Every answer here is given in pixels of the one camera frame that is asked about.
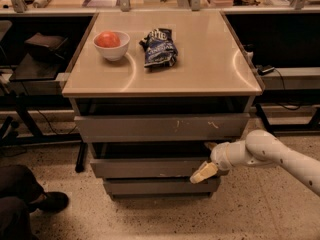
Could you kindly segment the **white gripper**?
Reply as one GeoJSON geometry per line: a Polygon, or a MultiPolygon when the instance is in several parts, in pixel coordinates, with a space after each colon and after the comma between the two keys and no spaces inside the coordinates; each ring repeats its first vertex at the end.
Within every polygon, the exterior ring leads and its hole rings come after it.
{"type": "Polygon", "coordinates": [[[229,142],[217,144],[215,142],[205,142],[206,148],[211,150],[210,159],[213,162],[205,161],[190,177],[193,184],[200,183],[217,174],[218,170],[227,172],[232,169],[232,164],[228,159],[227,151],[229,142]]]}

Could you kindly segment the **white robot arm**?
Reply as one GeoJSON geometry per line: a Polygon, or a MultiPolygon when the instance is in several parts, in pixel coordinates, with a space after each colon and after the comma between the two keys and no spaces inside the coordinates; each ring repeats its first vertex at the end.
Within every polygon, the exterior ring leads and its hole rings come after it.
{"type": "Polygon", "coordinates": [[[237,166],[278,165],[320,196],[320,162],[292,150],[267,131],[253,130],[244,140],[206,143],[206,147],[211,151],[210,161],[205,161],[192,174],[190,181],[193,184],[237,166]]]}

